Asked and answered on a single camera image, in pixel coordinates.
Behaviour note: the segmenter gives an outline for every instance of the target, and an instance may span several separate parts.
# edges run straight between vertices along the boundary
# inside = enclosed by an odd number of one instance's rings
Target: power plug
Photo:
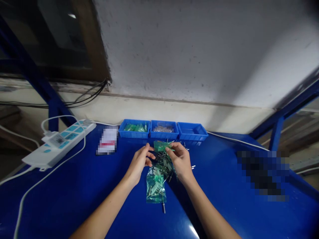
[[[42,141],[54,148],[60,147],[66,141],[60,133],[56,131],[46,131],[44,135]]]

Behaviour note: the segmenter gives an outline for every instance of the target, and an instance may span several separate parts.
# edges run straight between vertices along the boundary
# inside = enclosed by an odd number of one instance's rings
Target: blue plastic bin
[[[170,126],[170,127],[173,127],[174,128],[174,133],[166,133],[166,132],[154,132],[154,128],[156,126],[163,126],[163,127],[166,127],[166,126]],[[178,127],[177,127],[177,124],[176,122],[173,122],[173,121],[160,121],[160,120],[152,120],[151,121],[151,138],[163,138],[163,139],[177,139],[177,136],[178,136]]]
[[[147,132],[136,132],[136,131],[124,131],[127,124],[142,124],[147,125]],[[120,125],[119,133],[122,138],[148,138],[150,132],[150,122],[147,120],[136,120],[136,119],[125,119]]]
[[[199,123],[177,123],[179,139],[204,141],[208,137],[205,128]]]

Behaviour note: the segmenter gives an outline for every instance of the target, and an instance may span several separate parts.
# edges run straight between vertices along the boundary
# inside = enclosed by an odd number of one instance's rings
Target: window
[[[3,0],[0,14],[49,79],[110,80],[92,0]],[[0,72],[19,74],[7,65]]]

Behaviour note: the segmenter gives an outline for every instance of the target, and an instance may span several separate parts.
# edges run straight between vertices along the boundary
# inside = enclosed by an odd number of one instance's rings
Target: black cable
[[[101,87],[101,89],[99,90],[98,94],[96,94],[96,95],[93,97],[92,100],[94,100],[94,99],[102,92],[102,90],[104,89],[106,83],[107,83],[107,81],[104,82],[104,84],[102,85],[102,87]],[[79,106],[83,106],[83,105],[85,105],[85,104],[87,104],[87,103],[90,103],[92,100],[90,100],[90,101],[88,101],[88,102],[86,102],[86,103],[84,103],[84,104],[82,104],[82,105],[79,105]]]
[[[94,100],[101,92],[102,90],[104,89],[104,87],[106,86],[107,84],[107,81],[105,80],[103,85],[100,87],[99,90],[97,90],[94,94],[92,94],[90,97],[84,99],[84,100],[81,100],[81,101],[78,101],[78,102],[73,102],[73,103],[70,103],[70,104],[65,104],[65,106],[67,108],[75,108],[75,107],[79,107],[79,106],[83,106],[89,102],[91,102],[92,100]],[[81,104],[81,105],[78,105],[78,106],[73,106],[75,104],[78,104],[78,103],[82,103],[84,101],[87,101],[88,99],[91,99],[90,101],[84,103],[84,104]],[[22,102],[19,102],[20,104],[12,104],[12,103],[9,103],[10,101],[8,102],[0,102],[0,105],[8,105],[8,106],[21,106],[21,107],[32,107],[32,108],[39,108],[39,109],[48,109],[48,105],[41,105],[41,104],[31,104],[31,103],[22,103]]]

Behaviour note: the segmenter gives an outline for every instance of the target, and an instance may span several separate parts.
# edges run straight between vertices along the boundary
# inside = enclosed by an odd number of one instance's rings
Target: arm
[[[240,238],[223,216],[211,204],[203,190],[198,185],[191,169],[189,152],[181,145],[171,144],[175,153],[166,148],[171,157],[177,176],[187,190],[190,200],[206,232],[208,238]]]
[[[149,143],[134,154],[133,160],[125,176],[116,188],[107,196],[99,207],[71,235],[70,239],[103,239],[109,231],[127,196],[138,184],[145,166],[152,166],[149,158],[155,156],[149,152],[154,150]]]

